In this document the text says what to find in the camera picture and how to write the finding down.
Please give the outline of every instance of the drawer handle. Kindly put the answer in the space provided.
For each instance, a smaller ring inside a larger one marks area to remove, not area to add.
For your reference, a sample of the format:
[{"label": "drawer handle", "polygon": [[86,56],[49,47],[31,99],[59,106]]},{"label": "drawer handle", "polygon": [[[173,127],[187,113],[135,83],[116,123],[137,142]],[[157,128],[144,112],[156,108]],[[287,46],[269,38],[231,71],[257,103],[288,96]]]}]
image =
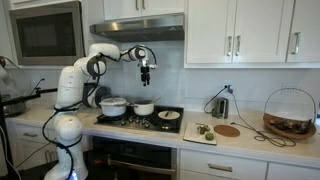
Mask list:
[{"label": "drawer handle", "polygon": [[37,137],[38,134],[33,134],[33,133],[24,133],[24,136],[28,136],[28,137]]},{"label": "drawer handle", "polygon": [[44,156],[46,157],[46,163],[50,162],[49,150],[46,150],[46,151],[44,152]]},{"label": "drawer handle", "polygon": [[208,163],[208,166],[210,169],[232,172],[232,167],[219,166],[219,165],[215,165],[215,164],[211,164],[211,163]]}]

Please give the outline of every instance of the cutting board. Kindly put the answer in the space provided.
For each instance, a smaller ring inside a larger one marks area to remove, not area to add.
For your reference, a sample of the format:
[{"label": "cutting board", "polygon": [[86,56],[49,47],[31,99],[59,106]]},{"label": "cutting board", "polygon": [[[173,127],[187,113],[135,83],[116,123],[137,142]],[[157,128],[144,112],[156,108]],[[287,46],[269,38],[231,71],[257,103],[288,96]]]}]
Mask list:
[{"label": "cutting board", "polygon": [[211,144],[211,145],[217,145],[217,140],[216,140],[216,135],[213,129],[212,125],[209,125],[211,133],[214,135],[214,139],[212,141],[206,140],[205,134],[201,135],[198,132],[198,127],[199,126],[204,126],[205,124],[198,124],[198,123],[188,123],[186,127],[186,131],[184,132],[184,137],[183,140],[185,141],[192,141],[192,142],[197,142],[197,143],[202,143],[202,144]]}]

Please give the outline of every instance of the cabinet handle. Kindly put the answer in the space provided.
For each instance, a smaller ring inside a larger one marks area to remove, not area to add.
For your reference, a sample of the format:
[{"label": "cabinet handle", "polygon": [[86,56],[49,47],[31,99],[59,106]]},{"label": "cabinet handle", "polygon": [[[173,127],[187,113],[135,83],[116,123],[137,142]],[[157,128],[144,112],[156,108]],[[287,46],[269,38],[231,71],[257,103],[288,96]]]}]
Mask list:
[{"label": "cabinet handle", "polygon": [[144,0],[142,0],[142,8],[143,8],[144,10],[146,10],[146,6],[145,6],[145,4],[144,4]]},{"label": "cabinet handle", "polygon": [[231,56],[231,41],[232,41],[232,36],[228,36],[228,53],[227,53],[227,56]]},{"label": "cabinet handle", "polygon": [[50,162],[56,160],[56,158],[54,157],[54,151],[50,152]]},{"label": "cabinet handle", "polygon": [[300,44],[300,32],[294,33],[294,36],[296,37],[296,44],[294,46],[294,51],[292,52],[292,54],[298,54]]},{"label": "cabinet handle", "polygon": [[210,169],[232,172],[232,167],[219,166],[219,165],[215,165],[215,164],[211,164],[211,163],[208,163],[208,166]]},{"label": "cabinet handle", "polygon": [[33,134],[33,133],[24,133],[24,136],[28,136],[28,137],[37,137],[38,134]]},{"label": "cabinet handle", "polygon": [[48,163],[48,162],[49,162],[49,150],[46,150],[46,151],[44,152],[44,155],[45,155],[45,157],[46,157],[46,163]]},{"label": "cabinet handle", "polygon": [[136,0],[136,10],[139,11],[139,3],[138,3],[138,0]]},{"label": "cabinet handle", "polygon": [[237,52],[236,52],[236,56],[240,55],[240,42],[241,42],[241,36],[237,36]]}]

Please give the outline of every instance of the stove burner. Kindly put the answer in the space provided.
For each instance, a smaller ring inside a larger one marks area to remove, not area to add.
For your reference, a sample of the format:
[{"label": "stove burner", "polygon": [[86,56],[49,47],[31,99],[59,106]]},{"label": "stove burner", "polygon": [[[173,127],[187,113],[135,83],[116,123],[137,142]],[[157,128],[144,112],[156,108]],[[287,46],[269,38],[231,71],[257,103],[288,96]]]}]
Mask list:
[{"label": "stove burner", "polygon": [[[168,122],[158,117],[158,113],[162,111],[175,111],[180,114],[180,117]],[[183,108],[179,107],[155,106],[155,111],[147,116],[138,116],[133,112],[133,109],[127,108],[127,112],[118,117],[108,117],[102,114],[97,117],[98,121],[95,124],[148,131],[179,133],[182,116]]]}]

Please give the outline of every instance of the cooking pot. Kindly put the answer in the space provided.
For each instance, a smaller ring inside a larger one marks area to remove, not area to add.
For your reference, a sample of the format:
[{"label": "cooking pot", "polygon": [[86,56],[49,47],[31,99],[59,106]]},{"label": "cooking pot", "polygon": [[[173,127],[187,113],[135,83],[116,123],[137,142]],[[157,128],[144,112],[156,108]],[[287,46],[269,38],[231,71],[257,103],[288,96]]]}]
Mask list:
[{"label": "cooking pot", "polygon": [[135,101],[133,110],[139,116],[146,116],[153,113],[154,102],[152,100]]},{"label": "cooking pot", "polygon": [[102,113],[105,116],[115,117],[126,112],[127,100],[124,98],[107,98],[100,102]]},{"label": "cooking pot", "polygon": [[[1,95],[2,102],[6,102],[11,100],[11,96],[9,94]],[[3,112],[5,116],[15,116],[21,114],[26,109],[25,102],[19,102],[16,104],[10,104],[3,107]]]}]

